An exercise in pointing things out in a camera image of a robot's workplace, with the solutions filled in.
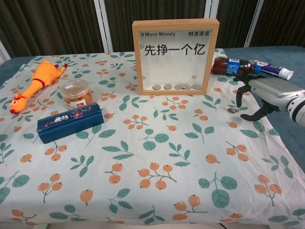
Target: jar lid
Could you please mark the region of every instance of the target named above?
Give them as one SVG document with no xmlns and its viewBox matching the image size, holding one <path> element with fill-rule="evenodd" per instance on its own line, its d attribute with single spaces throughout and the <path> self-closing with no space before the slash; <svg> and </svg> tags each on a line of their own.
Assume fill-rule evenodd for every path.
<svg viewBox="0 0 305 229">
<path fill-rule="evenodd" d="M 71 80 L 61 86 L 62 96 L 65 98 L 81 97 L 89 91 L 85 80 Z"/>
</svg>

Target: plastic jar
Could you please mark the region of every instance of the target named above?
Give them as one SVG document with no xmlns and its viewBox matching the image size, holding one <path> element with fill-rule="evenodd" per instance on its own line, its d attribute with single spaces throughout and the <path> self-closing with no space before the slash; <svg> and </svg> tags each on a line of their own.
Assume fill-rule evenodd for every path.
<svg viewBox="0 0 305 229">
<path fill-rule="evenodd" d="M 75 109 L 94 102 L 85 80 L 71 80 L 61 86 L 61 94 L 68 109 Z"/>
</svg>

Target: yellow rubber chicken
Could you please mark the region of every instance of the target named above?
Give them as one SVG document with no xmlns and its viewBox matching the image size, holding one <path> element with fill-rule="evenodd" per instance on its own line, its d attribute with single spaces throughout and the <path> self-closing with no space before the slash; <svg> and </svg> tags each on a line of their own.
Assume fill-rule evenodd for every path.
<svg viewBox="0 0 305 229">
<path fill-rule="evenodd" d="M 54 80 L 58 79 L 66 67 L 67 64 L 64 64 L 61 69 L 57 70 L 58 64 L 53 65 L 48 60 L 44 60 L 36 68 L 36 71 L 32 76 L 32 83 L 27 90 L 23 94 L 17 93 L 16 96 L 13 97 L 10 103 L 10 112 L 12 114 L 18 114 L 18 112 L 22 111 L 26 107 L 30 97 L 36 91 L 49 86 Z"/>
</svg>

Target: coin bank frame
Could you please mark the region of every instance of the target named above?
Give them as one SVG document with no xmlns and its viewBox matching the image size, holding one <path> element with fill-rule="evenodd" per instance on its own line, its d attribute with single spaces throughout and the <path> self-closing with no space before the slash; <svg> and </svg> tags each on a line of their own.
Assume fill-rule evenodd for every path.
<svg viewBox="0 0 305 229">
<path fill-rule="evenodd" d="M 219 21 L 217 19 L 134 21 L 132 24 L 132 33 L 139 94 L 206 94 L 211 74 L 211 67 L 213 62 L 218 28 Z M 179 44 L 182 43 L 186 43 L 186 45 L 183 48 L 178 47 Z M 203 53 L 204 58 L 199 57 L 200 45 L 201 48 L 205 46 L 205 51 L 201 51 L 201 54 Z M 193 57 L 189 57 L 189 59 L 186 59 L 183 62 L 183 65 L 179 63 L 179 61 L 181 61 L 181 58 L 183 58 L 183 56 L 181 56 L 181 52 L 183 52 L 183 55 L 193 53 Z M 147 59 L 147 53 L 153 56 L 149 57 L 150 59 Z M 177 57 L 178 55 L 176 55 L 176 53 L 180 53 L 180 60 L 175 60 L 175 58 L 179 58 Z M 166 67 L 168 67 L 167 70 L 164 69 L 164 62 L 169 63 L 168 65 L 166 65 Z M 186 68 L 188 68 L 189 71 L 187 73 L 184 73 L 183 71 L 185 71 Z M 192 81 L 191 78 L 197 78 L 196 84 L 192 83 L 194 81 Z M 166 89 L 168 88 L 168 86 L 166 87 L 166 85 L 171 85 L 172 89 Z M 186 89 L 180 88 L 179 90 L 177 90 L 177 88 L 179 88 L 179 85 L 187 85 L 188 87 Z"/>
</svg>

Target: label on jar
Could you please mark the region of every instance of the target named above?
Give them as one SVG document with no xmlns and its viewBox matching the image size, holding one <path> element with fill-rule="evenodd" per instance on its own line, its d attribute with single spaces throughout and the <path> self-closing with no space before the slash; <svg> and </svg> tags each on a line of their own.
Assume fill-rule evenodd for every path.
<svg viewBox="0 0 305 229">
<path fill-rule="evenodd" d="M 75 101 L 75 102 L 70 102 L 68 100 L 64 100 L 64 101 L 65 101 L 67 108 L 70 110 L 87 105 L 86 100 L 84 100 L 84 99 L 82 99 L 80 101 Z"/>
<path fill-rule="evenodd" d="M 227 64 L 227 69 L 225 70 L 226 75 L 237 75 L 239 71 L 239 60 L 238 59 L 229 59 Z"/>
</svg>

